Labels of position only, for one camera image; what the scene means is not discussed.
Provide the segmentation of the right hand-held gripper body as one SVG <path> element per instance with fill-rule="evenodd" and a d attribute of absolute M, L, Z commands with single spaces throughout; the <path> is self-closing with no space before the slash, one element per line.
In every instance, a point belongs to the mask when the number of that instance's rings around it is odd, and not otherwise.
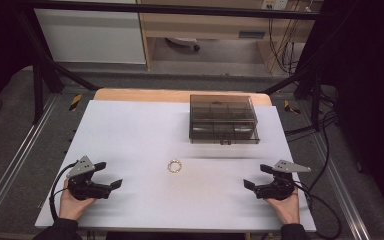
<path fill-rule="evenodd" d="M 273 181 L 270 184 L 258 185 L 254 190 L 258 199 L 273 198 L 284 200 L 294 191 L 293 173 L 310 172 L 311 168 L 290 161 L 279 160 L 273 166 Z"/>

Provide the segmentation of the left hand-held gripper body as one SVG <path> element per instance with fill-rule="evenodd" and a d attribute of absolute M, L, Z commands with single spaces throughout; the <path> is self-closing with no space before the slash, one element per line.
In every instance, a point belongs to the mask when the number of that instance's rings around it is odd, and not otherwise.
<path fill-rule="evenodd" d="M 110 185 L 92 181 L 94 163 L 87 156 L 81 157 L 67 174 L 68 190 L 78 200 L 87 198 L 107 199 L 111 193 Z"/>

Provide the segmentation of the smoky clear compartment box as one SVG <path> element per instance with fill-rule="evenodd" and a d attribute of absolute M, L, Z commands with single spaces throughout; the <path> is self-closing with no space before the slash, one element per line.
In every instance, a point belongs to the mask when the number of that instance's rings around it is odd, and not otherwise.
<path fill-rule="evenodd" d="M 257 124 L 250 96 L 190 96 L 189 139 L 193 144 L 258 144 Z"/>

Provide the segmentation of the person's left hand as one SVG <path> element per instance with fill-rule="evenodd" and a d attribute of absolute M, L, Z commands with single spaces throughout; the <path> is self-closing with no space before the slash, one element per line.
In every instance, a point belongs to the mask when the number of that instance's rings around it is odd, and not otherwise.
<path fill-rule="evenodd" d="M 78 221 L 84 212 L 96 202 L 96 198 L 78 200 L 68 190 L 68 180 L 64 181 L 64 188 L 60 197 L 59 217 Z"/>

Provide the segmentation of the person's right hand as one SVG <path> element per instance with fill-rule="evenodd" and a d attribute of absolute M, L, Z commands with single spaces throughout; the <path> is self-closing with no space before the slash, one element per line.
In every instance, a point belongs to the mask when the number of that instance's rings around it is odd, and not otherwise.
<path fill-rule="evenodd" d="M 282 224 L 299 224 L 299 196 L 298 189 L 294 188 L 292 194 L 284 200 L 273 198 L 266 199 L 266 202 L 274 209 Z"/>

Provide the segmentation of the white table cover sheet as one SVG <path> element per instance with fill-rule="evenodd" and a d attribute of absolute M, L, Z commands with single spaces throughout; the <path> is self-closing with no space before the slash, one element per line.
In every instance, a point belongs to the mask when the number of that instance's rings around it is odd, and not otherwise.
<path fill-rule="evenodd" d="M 263 232 L 281 224 L 243 180 L 272 182 L 260 164 L 273 166 L 291 153 L 278 112 L 255 109 L 258 144 L 193 144 L 186 103 L 91 101 L 64 159 L 105 162 L 97 183 L 122 179 L 79 221 L 106 231 Z"/>

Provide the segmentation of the yellow black tape strip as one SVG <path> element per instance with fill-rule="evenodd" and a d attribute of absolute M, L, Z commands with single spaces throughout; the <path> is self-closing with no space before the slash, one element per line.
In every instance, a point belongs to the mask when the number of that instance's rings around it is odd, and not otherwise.
<path fill-rule="evenodd" d="M 286 112 L 292 112 L 294 114 L 301 114 L 301 111 L 299 109 L 293 108 L 288 100 L 284 100 L 284 110 Z"/>
<path fill-rule="evenodd" d="M 74 96 L 74 98 L 70 104 L 69 111 L 75 111 L 76 110 L 81 98 L 82 98 L 82 94 L 77 94 Z"/>

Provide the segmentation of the wooden table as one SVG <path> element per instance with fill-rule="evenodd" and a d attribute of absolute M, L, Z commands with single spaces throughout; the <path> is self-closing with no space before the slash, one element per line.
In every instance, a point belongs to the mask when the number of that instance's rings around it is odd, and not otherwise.
<path fill-rule="evenodd" d="M 96 91 L 94 100 L 101 101 L 134 101 L 134 102 L 176 102 L 187 103 L 191 95 L 223 95 L 249 96 L 257 106 L 271 106 L 272 101 L 267 94 L 242 93 L 235 91 L 189 91 L 167 89 L 134 89 L 134 88 L 102 88 Z"/>

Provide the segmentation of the white cabinet panel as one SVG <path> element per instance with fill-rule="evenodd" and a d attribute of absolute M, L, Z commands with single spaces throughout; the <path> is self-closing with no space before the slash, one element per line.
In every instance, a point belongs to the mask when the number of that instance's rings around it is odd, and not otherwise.
<path fill-rule="evenodd" d="M 45 10 L 35 13 L 58 62 L 146 62 L 137 13 Z"/>

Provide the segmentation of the office chair base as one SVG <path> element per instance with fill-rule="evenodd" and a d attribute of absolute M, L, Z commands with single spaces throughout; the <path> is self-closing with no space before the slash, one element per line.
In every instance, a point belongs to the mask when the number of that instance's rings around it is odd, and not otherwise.
<path fill-rule="evenodd" d="M 177 45 L 191 47 L 195 52 L 200 50 L 200 46 L 195 38 L 167 38 L 167 41 Z"/>

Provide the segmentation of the light wooden desk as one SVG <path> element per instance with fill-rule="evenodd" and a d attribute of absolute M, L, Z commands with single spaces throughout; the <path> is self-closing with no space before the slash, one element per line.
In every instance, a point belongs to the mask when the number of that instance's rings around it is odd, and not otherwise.
<path fill-rule="evenodd" d="M 262 9 L 263 0 L 136 0 L 139 4 Z M 322 4 L 317 0 L 288 0 L 284 10 L 315 12 Z M 258 19 L 243 17 L 146 14 L 139 15 L 146 62 L 152 61 L 157 38 L 195 38 L 254 40 L 267 72 L 282 72 L 281 56 L 287 49 L 297 49 L 307 42 L 314 26 L 312 20 Z"/>

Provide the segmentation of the aluminium floor rail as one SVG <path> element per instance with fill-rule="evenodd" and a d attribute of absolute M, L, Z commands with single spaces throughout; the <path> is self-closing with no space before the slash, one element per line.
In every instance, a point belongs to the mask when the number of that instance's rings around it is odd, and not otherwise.
<path fill-rule="evenodd" d="M 333 192 L 339 202 L 341 210 L 355 240 L 370 240 L 370 234 L 357 210 L 357 207 L 342 180 L 333 159 L 328 155 L 328 143 L 323 139 L 323 134 L 317 132 L 313 136 L 316 149 L 322 163 L 327 162 L 326 174 L 332 185 Z"/>
<path fill-rule="evenodd" d="M 27 159 L 31 149 L 33 148 L 37 138 L 42 132 L 45 124 L 47 123 L 54 107 L 56 101 L 59 99 L 57 94 L 52 94 L 44 106 L 44 113 L 39 118 L 39 120 L 33 124 L 26 137 L 23 139 L 20 147 L 17 149 L 17 152 L 12 157 L 11 162 L 8 167 L 5 169 L 2 177 L 0 178 L 0 206 L 7 195 L 9 189 L 11 188 L 15 178 L 17 177 L 19 171 L 21 170 L 25 160 Z"/>

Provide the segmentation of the wall power socket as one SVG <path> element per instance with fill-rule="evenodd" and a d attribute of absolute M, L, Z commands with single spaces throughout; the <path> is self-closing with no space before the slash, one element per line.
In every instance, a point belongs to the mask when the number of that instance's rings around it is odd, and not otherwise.
<path fill-rule="evenodd" d="M 288 0 L 263 0 L 261 8 L 268 10 L 284 10 Z"/>

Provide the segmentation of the black metal frame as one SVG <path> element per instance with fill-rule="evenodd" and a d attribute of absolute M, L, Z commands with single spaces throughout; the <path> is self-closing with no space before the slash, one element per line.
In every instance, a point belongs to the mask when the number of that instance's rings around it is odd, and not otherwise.
<path fill-rule="evenodd" d="M 146 13 L 146 14 L 174 14 L 174 15 L 201 15 L 243 18 L 267 18 L 267 19 L 297 19 L 297 20 L 330 20 L 333 13 L 323 12 L 298 12 L 286 10 L 251 10 L 244 8 L 223 8 L 204 6 L 180 6 L 180 5 L 157 5 L 157 4 L 129 4 L 129 3 L 105 3 L 85 1 L 57 1 L 57 0 L 8 0 L 7 10 L 14 16 L 16 23 L 22 30 L 21 36 L 27 38 L 28 46 L 32 52 L 34 69 L 34 92 L 35 92 L 35 121 L 38 121 L 43 110 L 42 100 L 42 74 L 43 68 L 45 83 L 52 92 L 62 92 L 64 86 L 58 73 L 68 77 L 80 86 L 88 90 L 96 91 L 99 86 L 87 82 L 75 75 L 68 69 L 57 64 L 50 54 L 45 50 L 38 37 L 39 31 L 32 28 L 27 19 L 27 9 L 51 9 L 72 11 L 96 11 L 96 12 L 122 12 L 122 13 Z"/>

